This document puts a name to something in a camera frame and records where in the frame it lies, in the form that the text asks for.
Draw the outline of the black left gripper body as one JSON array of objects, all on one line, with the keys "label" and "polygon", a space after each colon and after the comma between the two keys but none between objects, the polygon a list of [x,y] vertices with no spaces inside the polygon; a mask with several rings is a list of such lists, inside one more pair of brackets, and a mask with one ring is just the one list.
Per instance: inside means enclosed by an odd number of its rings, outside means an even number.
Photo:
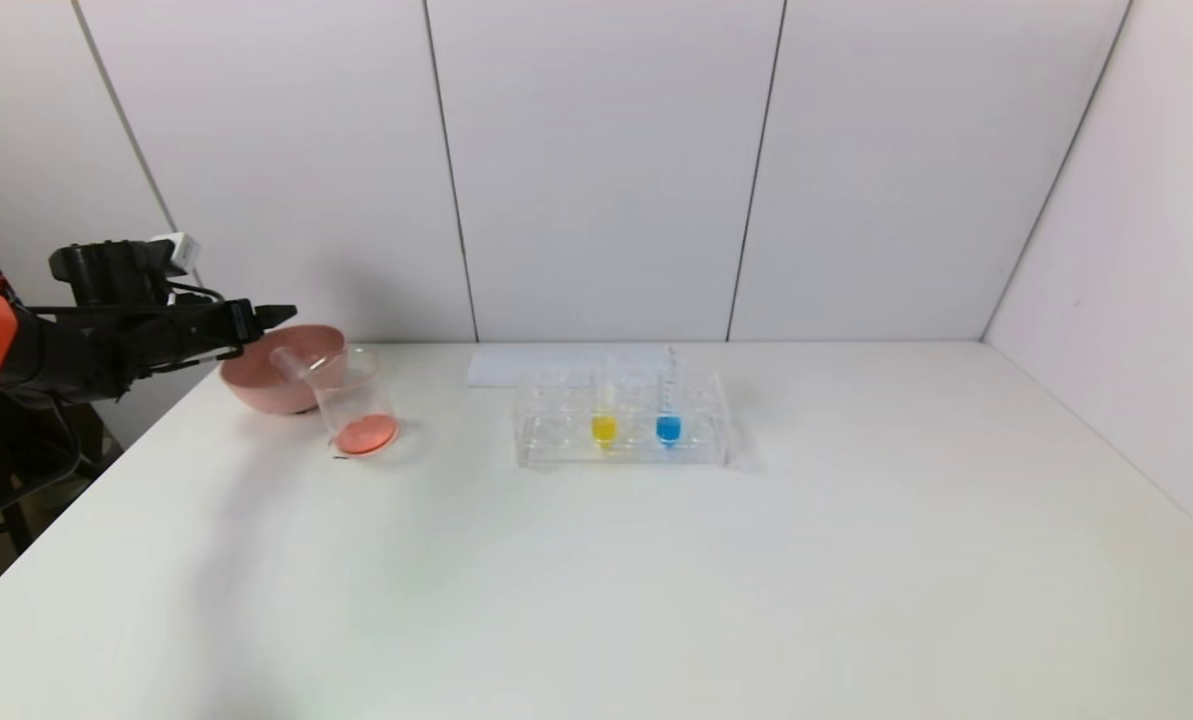
[{"label": "black left gripper body", "polygon": [[264,333],[248,300],[175,305],[171,318],[183,356],[188,359],[240,356],[245,346],[256,342]]}]

